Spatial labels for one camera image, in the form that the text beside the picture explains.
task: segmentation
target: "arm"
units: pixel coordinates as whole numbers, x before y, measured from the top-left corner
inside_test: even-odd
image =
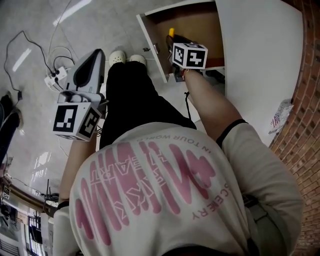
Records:
[[[202,75],[190,70],[184,78],[194,107],[213,140],[216,141],[233,122],[242,119],[236,108],[215,91]],[[282,235],[289,240],[286,243],[288,251],[292,251],[300,233],[303,209],[295,179],[279,158],[261,142],[251,125],[235,125],[227,134],[224,132],[224,136],[220,146],[233,169],[241,193],[271,207],[284,220],[288,232],[282,229],[285,231]]]
[[[69,200],[71,187],[83,162],[96,152],[97,136],[93,135],[91,141],[73,141],[66,162],[59,189],[59,204]]]
[[[201,74],[187,70],[184,79],[205,131],[213,140],[216,141],[234,121],[242,119],[235,106],[217,92]]]

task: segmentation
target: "power strip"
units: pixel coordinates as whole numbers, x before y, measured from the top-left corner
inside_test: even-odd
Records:
[[[55,76],[51,76],[48,75],[45,79],[44,82],[46,84],[46,86],[48,86],[49,88],[51,88],[54,84],[56,84],[55,79],[58,79],[58,82],[61,81],[62,79],[67,77],[67,71],[66,69],[62,66],[58,69],[58,74],[56,74],[56,72],[54,73]]]

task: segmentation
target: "yellow object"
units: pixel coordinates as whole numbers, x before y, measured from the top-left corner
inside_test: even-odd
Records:
[[[169,30],[169,36],[172,38],[175,36],[175,29],[173,27]]]

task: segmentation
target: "white cabinet door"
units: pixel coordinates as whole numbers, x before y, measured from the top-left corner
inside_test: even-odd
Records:
[[[303,51],[300,11],[280,0],[216,0],[225,63],[226,96],[261,140],[294,93]]]
[[[168,61],[169,54],[167,51],[166,52],[160,51],[157,53],[154,48],[155,44],[160,42],[160,40],[165,40],[165,38],[159,38],[155,24],[148,19],[148,16],[145,16],[144,14],[138,14],[136,18],[138,19],[138,22],[144,33],[146,41],[148,42],[149,47],[152,51],[154,60],[159,68],[161,77],[164,83],[167,83],[169,79],[169,73],[171,70],[171,65],[170,65],[170,62]]]

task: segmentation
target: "pink graphic print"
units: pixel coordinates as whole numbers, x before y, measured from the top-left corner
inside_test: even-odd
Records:
[[[155,160],[151,156],[149,149],[147,148],[147,145],[144,142],[139,142],[139,145],[143,151],[143,153],[146,156],[146,159],[150,165],[150,168],[156,178],[156,181],[158,182],[159,186],[161,187],[161,190],[163,192],[164,197],[166,198],[171,210],[175,214],[180,213],[180,207],[177,204],[176,200],[174,199],[174,196],[172,195],[167,182],[165,181],[163,175],[161,174],[157,164],[155,163]]]
[[[84,199],[84,203],[86,204],[87,209],[90,209],[93,221],[95,223],[96,229],[98,230],[100,237],[105,245],[111,244],[110,235],[104,219],[102,217],[102,209],[100,209],[97,191],[102,202],[102,206],[106,212],[106,215],[109,217],[109,220],[113,226],[113,228],[117,231],[121,230],[121,224],[114,212],[112,205],[109,201],[109,198],[106,194],[106,191],[100,181],[99,176],[97,175],[97,167],[96,162],[91,162],[90,164],[90,179],[91,179],[91,194],[89,191],[89,187],[87,181],[82,178],[81,179],[81,193]]]
[[[216,176],[216,172],[204,156],[197,158],[191,150],[187,150],[185,154],[188,165],[181,149],[175,144],[170,144],[169,149],[176,159],[178,167],[174,169],[155,142],[149,142],[148,146],[145,142],[140,142],[139,146],[173,213],[179,214],[181,209],[160,170],[167,171],[172,183],[187,204],[192,203],[191,183],[204,199],[209,198],[207,188],[211,187],[211,178]],[[113,149],[109,148],[105,151],[105,155],[98,153],[97,161],[90,163],[90,188],[86,179],[82,178],[80,182],[82,200],[77,199],[75,201],[75,218],[78,228],[83,228],[87,238],[90,240],[99,236],[107,246],[111,244],[107,223],[110,223],[116,231],[122,229],[122,224],[126,226],[130,224],[118,184],[120,184],[133,214],[140,215],[141,207],[147,211],[149,202],[152,205],[154,214],[158,214],[162,210],[155,191],[142,169],[131,144],[129,142],[119,143],[116,147],[117,160],[114,157]],[[155,152],[164,168],[160,169],[158,167],[150,149]],[[201,181],[204,187],[201,187],[197,181]]]
[[[211,180],[216,176],[215,170],[212,168],[208,160],[204,156],[200,156],[198,159],[191,150],[186,151],[186,157],[188,158],[191,173],[199,174],[201,181],[206,188],[211,187]]]
[[[141,212],[140,206],[144,210],[148,209],[148,201],[135,176],[132,160],[122,153],[122,148],[123,145],[121,143],[117,145],[119,155],[117,162],[113,157],[112,151],[107,155],[105,159],[106,166],[109,169],[108,171],[114,173],[119,181],[133,214],[139,215]]]
[[[202,188],[195,180],[194,176],[192,175],[192,173],[188,167],[188,164],[185,160],[183,153],[181,152],[180,148],[177,145],[170,144],[169,148],[171,149],[171,152],[173,153],[173,156],[175,157],[176,162],[178,163],[178,167],[179,167],[180,174],[181,174],[181,180],[177,176],[172,165],[167,161],[166,157],[161,153],[158,145],[155,142],[149,142],[148,145],[151,149],[154,150],[154,152],[158,156],[161,156],[161,157],[159,157],[159,159],[163,163],[165,169],[167,170],[170,177],[172,178],[174,185],[176,186],[176,188],[179,191],[180,195],[182,196],[183,200],[187,204],[192,203],[190,181],[197,188],[197,190],[203,196],[203,198],[205,198],[205,199],[209,198],[209,194],[208,194],[207,190],[205,188]]]
[[[129,218],[128,218],[126,209],[125,209],[124,204],[123,204],[121,197],[120,197],[120,193],[118,190],[116,177],[115,177],[115,173],[113,171],[113,168],[105,169],[103,155],[100,153],[98,154],[98,162],[99,162],[100,173],[102,173],[102,179],[104,181],[106,188],[108,189],[108,192],[111,197],[114,209],[117,212],[121,222],[124,225],[128,226],[130,223]],[[116,161],[114,158],[112,148],[107,149],[105,151],[106,166],[108,167],[110,165],[113,165],[115,162]]]
[[[80,199],[75,200],[75,220],[79,229],[81,229],[82,227],[84,228],[86,237],[90,240],[94,239],[94,234],[86,215],[84,205],[82,204]]]
[[[120,143],[117,146],[117,152],[118,152],[118,161],[119,162],[123,162],[126,159],[132,160],[130,166],[131,166],[131,168],[132,167],[134,168],[134,171],[137,174],[138,179],[140,180],[140,182],[146,192],[146,195],[150,200],[150,203],[153,207],[153,212],[155,214],[158,214],[161,211],[161,205],[156,197],[154,189],[152,188],[152,186],[150,184],[150,181],[148,180],[144,170],[142,169],[142,167],[136,157],[134,150],[131,147],[131,144],[129,142]],[[148,202],[147,201],[143,202],[142,207],[144,210],[147,210],[148,209]]]

